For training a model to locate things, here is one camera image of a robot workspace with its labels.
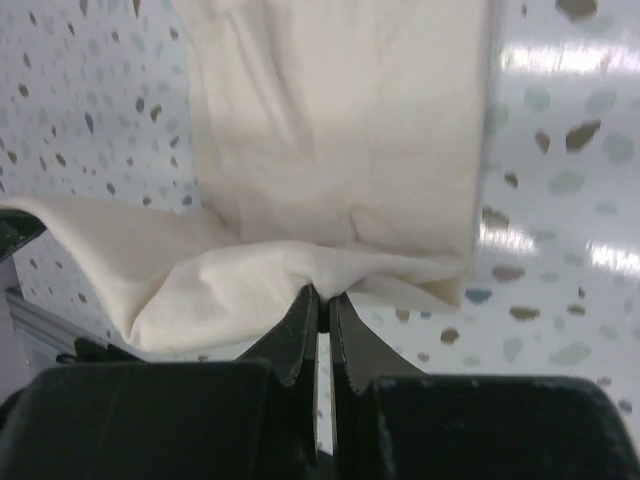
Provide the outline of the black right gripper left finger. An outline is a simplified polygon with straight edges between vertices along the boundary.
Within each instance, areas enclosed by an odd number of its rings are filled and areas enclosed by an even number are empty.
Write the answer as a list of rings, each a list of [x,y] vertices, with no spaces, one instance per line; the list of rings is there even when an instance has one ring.
[[[81,362],[1,408],[5,479],[315,479],[319,298],[238,359]]]

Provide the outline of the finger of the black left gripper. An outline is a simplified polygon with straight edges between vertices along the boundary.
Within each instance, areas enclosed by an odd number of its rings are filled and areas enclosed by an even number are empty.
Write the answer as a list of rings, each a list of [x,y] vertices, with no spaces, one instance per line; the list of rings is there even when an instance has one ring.
[[[38,238],[47,227],[35,216],[20,210],[2,210],[0,214],[0,256],[11,257]]]

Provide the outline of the cream white t shirt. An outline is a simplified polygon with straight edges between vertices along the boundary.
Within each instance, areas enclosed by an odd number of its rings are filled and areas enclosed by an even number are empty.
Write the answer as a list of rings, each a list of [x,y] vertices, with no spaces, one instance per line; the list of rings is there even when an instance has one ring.
[[[313,286],[459,307],[472,264],[486,1],[178,1],[202,204],[9,197],[73,256],[122,338],[261,337]]]

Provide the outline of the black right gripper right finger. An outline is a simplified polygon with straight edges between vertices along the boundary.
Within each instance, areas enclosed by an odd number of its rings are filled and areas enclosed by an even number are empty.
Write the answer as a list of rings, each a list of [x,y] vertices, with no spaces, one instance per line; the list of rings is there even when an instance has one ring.
[[[333,459],[340,479],[635,479],[616,407],[563,376],[427,374],[367,327],[346,296],[327,307]]]

